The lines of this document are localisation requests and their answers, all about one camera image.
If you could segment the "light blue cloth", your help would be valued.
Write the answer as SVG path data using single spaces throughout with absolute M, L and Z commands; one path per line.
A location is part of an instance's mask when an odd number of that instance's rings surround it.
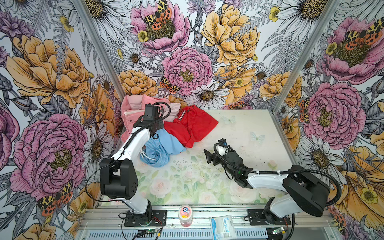
M 170 156 L 178 155 L 187 149 L 173 135 L 165 129 L 156 131 L 157 139 L 151 137 L 140 151 L 140 160 L 153 167 L 160 168 L 167 165 Z

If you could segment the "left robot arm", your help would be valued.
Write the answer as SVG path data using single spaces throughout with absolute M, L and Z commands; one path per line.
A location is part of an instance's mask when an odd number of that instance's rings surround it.
M 148 226 L 155 217 L 151 202 L 136 194 L 139 180 L 133 160 L 139 157 L 145 143 L 157 135 L 157 130 L 164 128 L 170 113 L 171 107 L 165 102 L 146 104 L 123 146 L 100 163 L 101 194 L 128 206 L 127 220 L 136 225 Z

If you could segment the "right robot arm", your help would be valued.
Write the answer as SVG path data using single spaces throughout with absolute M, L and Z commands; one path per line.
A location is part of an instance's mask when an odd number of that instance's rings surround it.
M 330 188 L 313 173 L 292 165 L 287 171 L 256 171 L 246 167 L 239 154 L 220 139 L 213 152 L 204 150 L 208 164 L 220 165 L 227 177 L 243 189 L 272 189 L 284 192 L 281 197 L 271 197 L 262 210 L 248 214 L 249 220 L 267 225 L 284 222 L 287 216 L 306 213 L 321 217 L 328 201 Z

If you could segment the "pink cloth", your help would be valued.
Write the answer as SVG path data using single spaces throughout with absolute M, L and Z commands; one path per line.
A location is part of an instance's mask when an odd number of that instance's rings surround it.
M 154 104 L 157 102 L 164 102 L 170 105 L 171 113 L 165 119 L 165 122 L 172 122 L 181 109 L 180 103 L 171 103 L 167 99 L 158 99 L 149 97 L 147 95 L 125 96 L 121 106 L 121 117 L 126 128 L 126 131 L 121 136 L 122 142 L 125 142 L 128 139 L 132 133 L 135 122 L 139 119 L 140 116 L 144 114 L 145 105 Z

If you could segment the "red shirt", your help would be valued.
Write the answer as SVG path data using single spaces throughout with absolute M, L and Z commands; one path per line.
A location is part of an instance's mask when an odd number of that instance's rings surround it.
M 185 148 L 192 148 L 194 143 L 203 140 L 218 123 L 207 112 L 193 105 L 181 109 L 175 119 L 164 122 L 164 126 Z

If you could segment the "white wipes packet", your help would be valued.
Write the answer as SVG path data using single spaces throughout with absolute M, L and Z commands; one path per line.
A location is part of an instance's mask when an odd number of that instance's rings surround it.
M 210 218 L 214 240 L 236 240 L 237 233 L 231 215 Z

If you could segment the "pink lidded jar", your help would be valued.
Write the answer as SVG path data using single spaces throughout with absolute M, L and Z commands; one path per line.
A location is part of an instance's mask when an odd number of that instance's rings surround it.
M 183 205 L 178 210 L 178 217 L 183 227 L 189 227 L 193 223 L 193 210 L 189 205 Z

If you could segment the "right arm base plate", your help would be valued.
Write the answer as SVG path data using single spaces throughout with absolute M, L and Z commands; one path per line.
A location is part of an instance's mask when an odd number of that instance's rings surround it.
M 262 209 L 248 209 L 244 220 L 251 226 L 291 225 L 289 217 L 278 218 L 272 213 L 264 213 Z

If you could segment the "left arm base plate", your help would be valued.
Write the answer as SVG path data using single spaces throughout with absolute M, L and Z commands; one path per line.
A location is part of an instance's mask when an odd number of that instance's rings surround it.
M 124 227 L 164 227 L 167 222 L 167 210 L 152 210 L 151 213 L 133 214 L 130 211 L 124 219 Z

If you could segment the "aluminium front rail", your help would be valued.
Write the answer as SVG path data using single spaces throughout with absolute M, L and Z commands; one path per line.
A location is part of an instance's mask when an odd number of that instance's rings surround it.
M 162 231 L 161 240 L 211 240 L 213 230 L 211 219 L 232 216 L 239 240 L 340 240 L 342 235 L 333 224 L 330 214 L 320 218 L 305 213 L 296 214 L 278 225 L 254 225 L 246 220 L 248 211 L 257 209 L 252 205 L 192 206 L 193 221 L 189 227 L 183 227 L 178 217 L 179 206 L 155 206 L 153 210 L 166 210 L 163 217 L 165 225 L 129 227 L 124 220 L 127 208 L 122 206 L 100 207 L 86 213 L 80 224 L 77 240 L 155 240 L 158 231 Z

